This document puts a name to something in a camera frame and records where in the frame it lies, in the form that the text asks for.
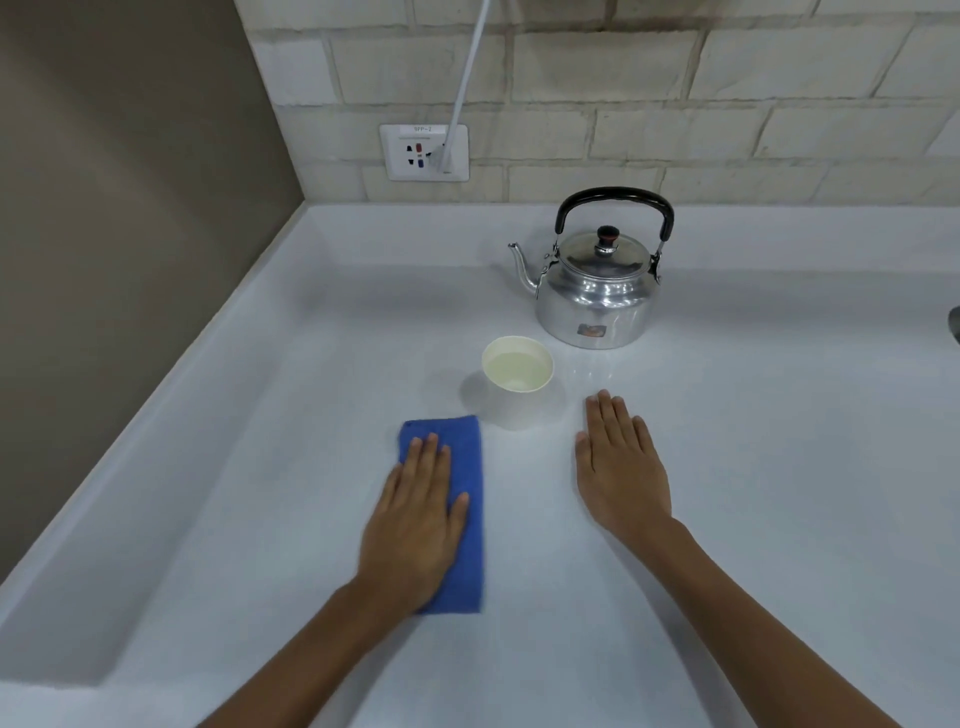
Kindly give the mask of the person's left hand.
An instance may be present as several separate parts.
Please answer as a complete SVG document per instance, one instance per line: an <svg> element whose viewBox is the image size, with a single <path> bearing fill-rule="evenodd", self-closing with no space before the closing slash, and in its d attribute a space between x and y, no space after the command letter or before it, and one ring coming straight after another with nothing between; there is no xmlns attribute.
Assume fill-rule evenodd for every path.
<svg viewBox="0 0 960 728"><path fill-rule="evenodd" d="M355 577L398 618L414 614L437 594L460 544L449 541L448 445L438 446L438 477L430 495L415 495L415 467L424 441L414 438L405 461L397 463L404 464L402 506L381 512L380 494L364 530Z"/></svg>

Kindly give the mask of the person's right hand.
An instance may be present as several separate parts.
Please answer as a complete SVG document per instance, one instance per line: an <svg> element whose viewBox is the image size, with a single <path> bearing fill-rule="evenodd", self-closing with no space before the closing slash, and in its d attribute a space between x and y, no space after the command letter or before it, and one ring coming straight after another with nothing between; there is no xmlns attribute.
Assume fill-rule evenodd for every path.
<svg viewBox="0 0 960 728"><path fill-rule="evenodd" d="M594 521L633 552L672 520L671 495L664 463L654 447L654 471L638 471L632 455L637 445L625 400L609 393L618 418L618 448L606 448L598 417L597 394L584 401L585 432L592 446L594 479L577 484Z"/></svg>

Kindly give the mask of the blue cleaning cloth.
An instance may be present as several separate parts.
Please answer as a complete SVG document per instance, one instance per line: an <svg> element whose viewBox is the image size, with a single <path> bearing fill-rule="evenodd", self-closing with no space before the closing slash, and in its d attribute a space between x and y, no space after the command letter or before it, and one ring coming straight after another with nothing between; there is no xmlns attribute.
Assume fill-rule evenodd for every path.
<svg viewBox="0 0 960 728"><path fill-rule="evenodd" d="M440 447L451 449L448 503L469 496L462 538L456 557L437 593L417 613L420 615L471 615L481 612L485 589L484 472L481 423L475 415L459 418L411 419L399 429L399 461L404 462L414 438L438 436Z"/></svg>

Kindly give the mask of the person's left forearm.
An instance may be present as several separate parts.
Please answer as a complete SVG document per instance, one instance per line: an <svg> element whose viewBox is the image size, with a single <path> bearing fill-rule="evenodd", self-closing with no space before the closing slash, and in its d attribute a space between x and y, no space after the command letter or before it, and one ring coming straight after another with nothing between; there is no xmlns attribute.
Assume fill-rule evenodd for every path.
<svg viewBox="0 0 960 728"><path fill-rule="evenodd" d="M197 728L308 728L354 668L440 584L413 571L357 573Z"/></svg>

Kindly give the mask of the person's right forearm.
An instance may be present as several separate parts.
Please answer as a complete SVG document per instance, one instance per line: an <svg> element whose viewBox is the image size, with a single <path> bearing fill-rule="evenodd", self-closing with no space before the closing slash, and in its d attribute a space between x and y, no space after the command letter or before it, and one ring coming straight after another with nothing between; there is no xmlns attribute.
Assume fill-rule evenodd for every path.
<svg viewBox="0 0 960 728"><path fill-rule="evenodd" d="M610 531L678 606L757 728L902 728L671 517Z"/></svg>

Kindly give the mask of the white cup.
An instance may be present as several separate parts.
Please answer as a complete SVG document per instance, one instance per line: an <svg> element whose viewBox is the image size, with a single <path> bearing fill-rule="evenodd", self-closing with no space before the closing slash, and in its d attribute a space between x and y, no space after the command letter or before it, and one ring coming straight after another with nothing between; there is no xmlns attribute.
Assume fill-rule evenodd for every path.
<svg viewBox="0 0 960 728"><path fill-rule="evenodd" d="M521 431L542 419L555 362L540 341L519 335L499 337L481 356L485 383L483 415L508 431Z"/></svg>

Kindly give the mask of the silver kettle lid black knob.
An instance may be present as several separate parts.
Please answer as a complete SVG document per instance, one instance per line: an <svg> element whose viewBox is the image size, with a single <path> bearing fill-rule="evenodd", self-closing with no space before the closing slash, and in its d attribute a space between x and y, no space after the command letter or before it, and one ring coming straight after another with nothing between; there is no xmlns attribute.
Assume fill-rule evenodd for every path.
<svg viewBox="0 0 960 728"><path fill-rule="evenodd" d="M571 273L602 282L631 281L650 272L652 254L614 225L580 233L558 245L558 261Z"/></svg>

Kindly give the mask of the white wall socket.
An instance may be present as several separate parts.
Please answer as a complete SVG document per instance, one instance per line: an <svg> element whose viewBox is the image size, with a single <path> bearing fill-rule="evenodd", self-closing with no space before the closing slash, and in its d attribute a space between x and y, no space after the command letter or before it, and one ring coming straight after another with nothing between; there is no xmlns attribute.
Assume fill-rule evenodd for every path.
<svg viewBox="0 0 960 728"><path fill-rule="evenodd" d="M437 172L437 152L448 141L446 125L379 126L388 179L392 182L464 184L470 180L470 134L459 124L453 132L455 143L453 173Z"/></svg>

